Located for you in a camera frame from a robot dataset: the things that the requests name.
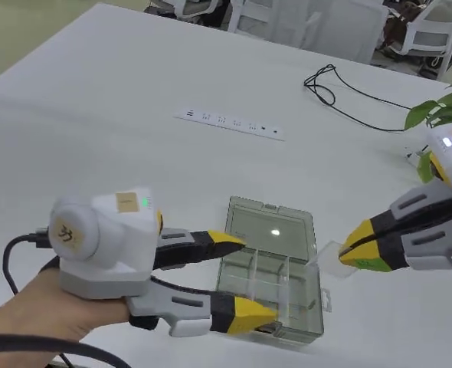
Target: green plant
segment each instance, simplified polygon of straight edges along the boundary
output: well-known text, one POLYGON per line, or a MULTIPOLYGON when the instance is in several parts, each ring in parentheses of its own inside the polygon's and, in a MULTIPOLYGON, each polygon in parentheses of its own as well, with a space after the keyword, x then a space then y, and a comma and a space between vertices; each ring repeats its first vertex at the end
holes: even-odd
POLYGON ((437 101, 425 101, 412 108, 405 121, 405 130, 416 127, 424 121, 430 128, 452 123, 452 92, 437 101))

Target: human hand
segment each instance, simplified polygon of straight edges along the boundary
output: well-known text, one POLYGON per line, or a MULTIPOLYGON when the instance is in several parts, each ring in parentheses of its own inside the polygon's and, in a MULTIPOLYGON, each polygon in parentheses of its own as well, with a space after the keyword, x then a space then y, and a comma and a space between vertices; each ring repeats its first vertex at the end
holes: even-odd
MULTIPOLYGON (((91 330, 129 319, 123 299, 87 301, 62 291, 59 270, 47 269, 0 307, 0 334, 79 341, 91 330)), ((44 367, 56 353, 0 353, 0 368, 44 367)))
POLYGON ((63 291, 56 269, 42 271, 4 307, 33 320, 35 330, 42 330, 44 324, 58 326, 78 340, 95 328, 129 319, 123 299, 89 301, 63 291))

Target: cable cord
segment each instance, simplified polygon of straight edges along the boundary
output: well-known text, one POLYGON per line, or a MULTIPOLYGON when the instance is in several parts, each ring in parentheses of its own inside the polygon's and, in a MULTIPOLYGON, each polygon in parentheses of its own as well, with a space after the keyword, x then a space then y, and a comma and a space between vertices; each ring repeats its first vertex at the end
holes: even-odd
MULTIPOLYGON (((11 251, 17 244, 20 244, 22 242, 35 243, 39 239, 39 236, 40 236, 39 234, 27 234, 27 235, 18 236, 16 238, 12 239, 6 245, 5 250, 3 251, 3 264, 2 264, 3 276, 5 276, 6 282, 8 282, 8 285, 10 286, 10 289, 13 292, 13 295, 18 294, 18 288, 10 273, 11 251)), ((60 354, 59 357, 67 365, 67 368, 74 368, 74 365, 64 354, 60 354)))
POLYGON ((53 337, 0 334, 0 353, 14 351, 64 351, 65 353, 99 360, 115 368, 132 368, 119 357, 85 343, 76 343, 53 337))
POLYGON ((404 105, 400 105, 399 103, 395 103, 395 102, 391 102, 388 100, 384 100, 382 98, 376 97, 376 96, 372 96, 370 94, 367 94, 365 92, 362 92, 361 90, 358 90, 357 88, 351 86, 350 84, 348 84, 347 82, 345 82, 342 77, 340 77, 339 72, 336 70, 336 66, 333 64, 328 64, 325 67, 322 67, 321 69, 319 69, 315 74, 313 74, 312 76, 308 77, 307 79, 305 79, 304 81, 304 87, 306 87, 308 90, 310 90, 311 92, 313 92, 315 94, 316 97, 318 97, 318 100, 320 100, 322 102, 322 104, 331 107, 332 109, 334 109, 335 111, 337 111, 338 113, 342 114, 345 117, 348 117, 351 120, 354 120, 355 122, 363 125, 364 127, 368 127, 374 130, 378 130, 380 132, 386 132, 386 133, 401 133, 404 132, 404 129, 385 129, 385 128, 380 128, 379 126, 374 126, 368 123, 363 122, 362 120, 353 117, 352 115, 350 115, 349 113, 346 113, 342 110, 340 110, 339 108, 337 108, 335 106, 335 102, 336 102, 336 96, 333 93, 332 90, 330 90, 328 87, 323 86, 322 84, 318 83, 318 78, 326 73, 329 72, 333 72, 335 73, 335 75, 338 77, 338 79, 344 84, 346 85, 348 88, 350 88, 351 90, 354 90, 355 92, 357 92, 358 94, 361 94, 362 96, 366 96, 369 98, 372 98, 373 100, 377 100, 379 102, 383 102, 385 104, 390 104, 396 107, 400 107, 401 109, 406 109, 406 110, 410 110, 410 107, 406 107, 404 105), (331 102, 328 101, 325 97, 323 97, 323 95, 320 93, 321 90, 324 90, 325 92, 328 93, 328 95, 331 97, 331 102))

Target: transparent plastic box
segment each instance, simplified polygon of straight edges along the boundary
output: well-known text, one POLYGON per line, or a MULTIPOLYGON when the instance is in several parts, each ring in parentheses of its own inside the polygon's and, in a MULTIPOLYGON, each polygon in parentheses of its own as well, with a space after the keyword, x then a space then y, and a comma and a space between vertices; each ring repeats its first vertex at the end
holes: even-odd
POLYGON ((323 335, 319 272, 311 214, 231 197, 226 231, 247 248, 222 258, 218 290, 258 301, 278 313, 258 333, 295 343, 323 335))

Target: white table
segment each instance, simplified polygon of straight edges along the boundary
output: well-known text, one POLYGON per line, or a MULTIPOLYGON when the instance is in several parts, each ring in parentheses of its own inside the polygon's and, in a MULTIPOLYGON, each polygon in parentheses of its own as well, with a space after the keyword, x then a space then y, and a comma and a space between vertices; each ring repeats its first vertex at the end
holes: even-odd
MULTIPOLYGON (((9 297, 2 248, 45 225, 64 193, 147 184, 165 223, 192 230, 223 229, 229 197, 243 196, 312 212, 319 246, 343 241, 419 184, 402 153, 423 139, 375 132, 320 106, 302 81, 329 62, 356 87, 400 103, 444 92, 436 82, 107 5, 56 34, 0 77, 0 303, 9 297), (183 107, 278 125, 286 142, 173 118, 183 107)), ((404 111, 326 81, 341 108, 402 125, 404 111)), ((27 282, 49 257, 20 246, 15 279, 27 282)), ((213 288, 217 271, 210 261, 162 276, 213 288)), ((108 327, 86 341, 136 367, 452 366, 452 272, 361 271, 322 284, 333 312, 310 354, 218 335, 172 339, 161 324, 155 333, 108 327)))

